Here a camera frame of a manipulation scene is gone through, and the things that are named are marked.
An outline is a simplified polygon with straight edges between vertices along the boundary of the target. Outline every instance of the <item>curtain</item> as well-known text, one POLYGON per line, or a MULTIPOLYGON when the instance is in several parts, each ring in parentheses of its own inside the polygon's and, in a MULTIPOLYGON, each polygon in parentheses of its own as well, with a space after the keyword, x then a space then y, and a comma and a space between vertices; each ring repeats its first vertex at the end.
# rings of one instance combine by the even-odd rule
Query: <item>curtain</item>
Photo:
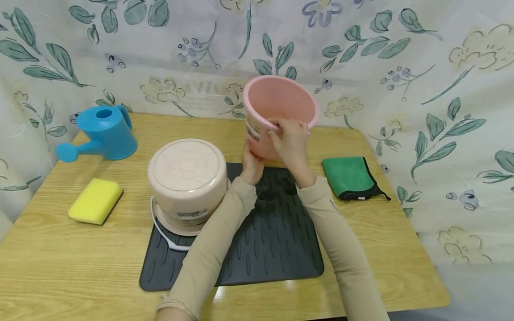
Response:
POLYGON ((512 2, 4 0, 0 11, 4 229, 85 108, 244 120, 246 82, 278 74, 313 94, 318 125, 366 136, 451 293, 449 307, 394 317, 508 319, 512 2))

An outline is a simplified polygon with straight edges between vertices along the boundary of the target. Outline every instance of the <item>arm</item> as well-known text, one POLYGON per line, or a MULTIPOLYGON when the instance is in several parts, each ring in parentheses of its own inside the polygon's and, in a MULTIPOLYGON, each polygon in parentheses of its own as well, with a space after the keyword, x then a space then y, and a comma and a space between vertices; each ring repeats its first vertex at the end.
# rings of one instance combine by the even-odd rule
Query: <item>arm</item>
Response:
POLYGON ((211 293, 235 232, 255 206, 255 187, 237 177, 191 245, 155 321, 196 321, 211 293))
POLYGON ((364 249, 337 210, 326 178, 316 177, 307 166, 293 168, 292 174, 334 268, 348 320, 389 321, 364 249))

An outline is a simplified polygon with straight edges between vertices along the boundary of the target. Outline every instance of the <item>upside-down bucket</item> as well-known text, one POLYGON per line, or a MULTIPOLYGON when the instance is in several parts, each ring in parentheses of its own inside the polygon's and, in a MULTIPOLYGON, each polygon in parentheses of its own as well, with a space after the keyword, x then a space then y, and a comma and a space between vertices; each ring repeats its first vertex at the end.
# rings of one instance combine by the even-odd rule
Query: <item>upside-down bucket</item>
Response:
POLYGON ((264 75, 250 80, 243 91, 243 101, 248 110, 246 115, 246 136, 250 150, 265 159, 276 159, 269 130, 281 129, 268 121, 282 117, 308 124, 309 130, 318 120, 318 104, 297 82, 273 75, 264 75))

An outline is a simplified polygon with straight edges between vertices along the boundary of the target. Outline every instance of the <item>hand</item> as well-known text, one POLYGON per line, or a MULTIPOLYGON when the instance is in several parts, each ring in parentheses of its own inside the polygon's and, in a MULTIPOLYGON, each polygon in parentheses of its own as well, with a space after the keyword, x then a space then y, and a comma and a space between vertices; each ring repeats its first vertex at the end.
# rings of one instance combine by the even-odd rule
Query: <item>hand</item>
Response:
POLYGON ((295 177, 298 187, 305 188, 314 185, 316 174, 307 163, 307 136, 309 128, 304 122, 270 118, 271 123, 278 125, 284 132, 282 138, 270 130, 268 133, 279 158, 295 177))
POLYGON ((266 160, 250 151, 250 143, 248 141, 246 141, 245 147, 243 148, 241 162, 243 163, 243 171, 239 177, 249 185, 257 185, 261 180, 266 160))

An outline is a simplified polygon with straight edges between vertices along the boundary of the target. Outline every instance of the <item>yellow sponge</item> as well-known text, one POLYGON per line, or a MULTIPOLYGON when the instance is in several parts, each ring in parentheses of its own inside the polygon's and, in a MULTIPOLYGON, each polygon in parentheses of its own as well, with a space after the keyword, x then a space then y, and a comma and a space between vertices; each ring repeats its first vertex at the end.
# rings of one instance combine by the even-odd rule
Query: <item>yellow sponge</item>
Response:
POLYGON ((70 207, 68 216, 79 222, 102 225, 122 193, 120 184, 94 178, 70 207))

